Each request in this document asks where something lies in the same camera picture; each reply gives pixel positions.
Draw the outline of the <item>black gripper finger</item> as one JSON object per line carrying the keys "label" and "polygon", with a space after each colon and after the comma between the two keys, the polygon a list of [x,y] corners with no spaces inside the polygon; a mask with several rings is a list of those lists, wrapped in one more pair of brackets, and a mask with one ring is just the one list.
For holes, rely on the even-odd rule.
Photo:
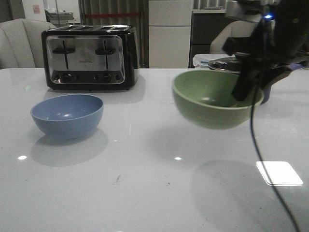
{"label": "black gripper finger", "polygon": [[278,81],[288,77],[292,69],[288,66],[279,66],[274,69],[269,69],[264,71],[262,76],[262,81],[260,83],[260,88],[262,90],[271,87],[273,84],[277,83]]}
{"label": "black gripper finger", "polygon": [[242,102],[247,99],[255,87],[263,91],[261,88],[263,63],[261,58],[255,58],[246,53],[236,53],[236,58],[241,66],[231,94],[237,101]]}

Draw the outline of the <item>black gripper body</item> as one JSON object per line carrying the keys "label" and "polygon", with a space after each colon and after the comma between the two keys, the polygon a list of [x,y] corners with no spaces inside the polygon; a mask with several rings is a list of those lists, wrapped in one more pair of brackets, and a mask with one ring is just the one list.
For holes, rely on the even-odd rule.
{"label": "black gripper body", "polygon": [[230,0],[226,17],[255,23],[248,37],[229,37],[223,50],[278,63],[298,63],[309,59],[304,49],[309,38],[307,0]]}

